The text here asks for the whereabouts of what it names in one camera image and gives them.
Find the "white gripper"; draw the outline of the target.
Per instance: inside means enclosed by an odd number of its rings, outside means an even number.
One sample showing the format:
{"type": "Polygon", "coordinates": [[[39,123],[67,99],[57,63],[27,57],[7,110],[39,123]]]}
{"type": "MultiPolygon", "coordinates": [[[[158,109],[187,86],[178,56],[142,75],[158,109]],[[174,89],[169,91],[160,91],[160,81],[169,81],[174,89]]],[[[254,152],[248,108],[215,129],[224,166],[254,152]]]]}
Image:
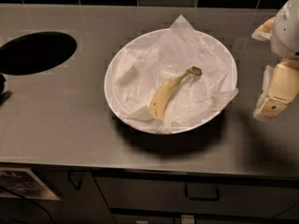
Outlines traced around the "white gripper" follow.
{"type": "MultiPolygon", "coordinates": [[[[273,17],[254,30],[251,37],[266,41],[285,59],[299,58],[299,0],[288,0],[273,17]]],[[[274,119],[299,93],[299,62],[286,60],[275,67],[267,65],[263,73],[262,94],[253,112],[257,120],[274,119]]]]}

